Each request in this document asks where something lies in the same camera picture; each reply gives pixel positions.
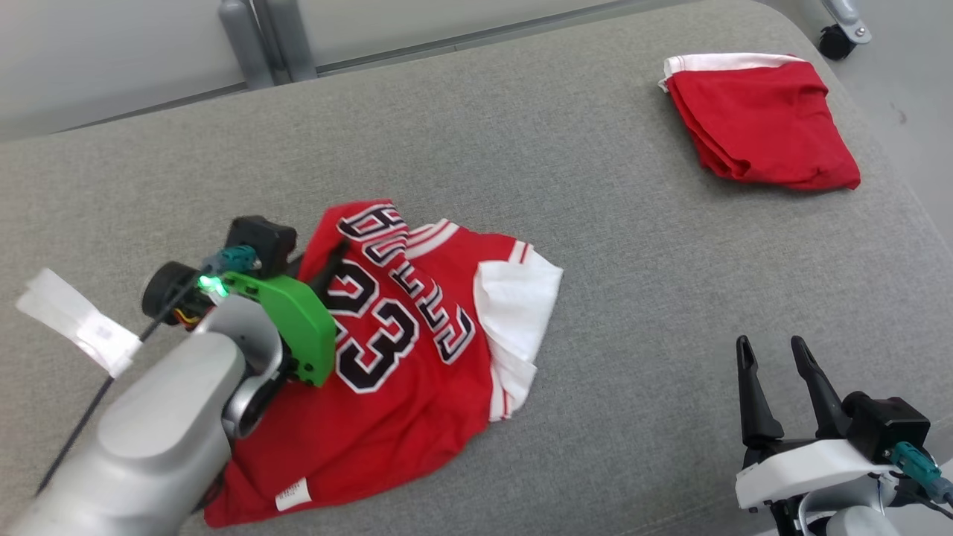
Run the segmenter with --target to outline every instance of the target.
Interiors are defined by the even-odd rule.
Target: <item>white care label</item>
[[[72,340],[113,378],[132,364],[142,342],[128,329],[99,312],[86,297],[44,268],[27,283],[30,290],[16,308]]]
[[[274,497],[274,505],[278,508],[279,512],[283,512],[288,508],[293,508],[298,505],[304,505],[311,501],[311,494],[308,493],[308,480],[301,479],[288,489],[278,493]]]

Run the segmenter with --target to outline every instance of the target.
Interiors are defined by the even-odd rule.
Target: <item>basketball jersey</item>
[[[344,238],[322,296],[337,326],[335,370],[321,387],[289,382],[235,443],[210,526],[410,482],[526,399],[561,270],[512,237],[446,220],[411,230],[380,200],[329,209],[298,277],[314,278]]]

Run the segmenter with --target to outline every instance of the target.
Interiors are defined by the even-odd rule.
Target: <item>gray fabric tablecloth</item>
[[[812,61],[857,158],[856,192],[795,194],[699,168],[662,60]],[[133,330],[143,282],[196,263],[234,216],[307,240],[329,205],[392,197],[532,242],[565,268],[526,406],[433,476],[357,504],[225,529],[252,534],[706,534],[737,510],[735,337],[751,337],[788,437],[813,434],[788,340],[842,395],[902,396],[953,453],[953,259],[843,87],[778,13],[688,5],[0,146],[0,525],[104,373],[13,308],[49,266]],[[183,337],[162,329],[114,398]],[[192,518],[184,534],[205,534]]]

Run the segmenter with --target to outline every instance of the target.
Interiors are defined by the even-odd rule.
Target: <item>red fabric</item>
[[[701,166],[715,175],[796,190],[861,184],[827,108],[827,88],[810,63],[682,71],[666,86]]]
[[[315,388],[291,381],[278,393],[252,436],[235,443],[224,489],[205,510],[209,526],[261,521],[375,495],[440,468],[486,427],[493,389],[491,355],[477,319],[473,279],[481,260],[507,259],[516,241],[458,228],[434,251],[408,258],[410,232],[391,202],[356,202],[325,213],[308,245],[299,278],[309,280],[319,272],[344,236],[342,220],[368,211],[372,213],[354,228],[370,234],[351,237],[345,259],[375,279],[377,295],[359,315],[332,311],[339,329],[337,367],[325,384]],[[412,237],[411,252],[419,247],[413,245],[414,240]],[[393,254],[382,266],[372,262],[367,253],[367,248],[375,244],[380,246],[378,252]],[[420,285],[413,297],[392,276],[401,267],[406,272],[405,262],[413,268],[405,285],[407,280],[414,283],[413,288]],[[360,296],[353,280],[342,279],[341,272],[337,274],[332,291]],[[472,338],[449,363],[445,362],[447,354],[438,349],[444,327],[431,329],[417,305],[437,286],[442,300],[436,310],[449,316],[442,325],[458,320],[460,310],[472,321]],[[342,375],[342,351],[349,340],[354,340],[365,353],[365,364],[369,364],[375,356],[371,341],[381,335],[379,330],[386,337],[400,339],[393,322],[375,316],[378,308],[388,310],[383,308],[387,303],[397,303],[409,314],[416,324],[416,338],[376,390],[358,393]],[[466,333],[464,324],[457,322],[454,326],[457,336]],[[450,347],[454,340],[444,340],[444,347]],[[275,495],[302,477],[307,478],[312,500],[277,511]]]

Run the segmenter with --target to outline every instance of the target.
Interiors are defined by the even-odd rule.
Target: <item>folded red cloth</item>
[[[672,94],[701,166],[739,182],[796,190],[857,188],[861,172],[827,108],[809,62],[754,53],[665,60]]]

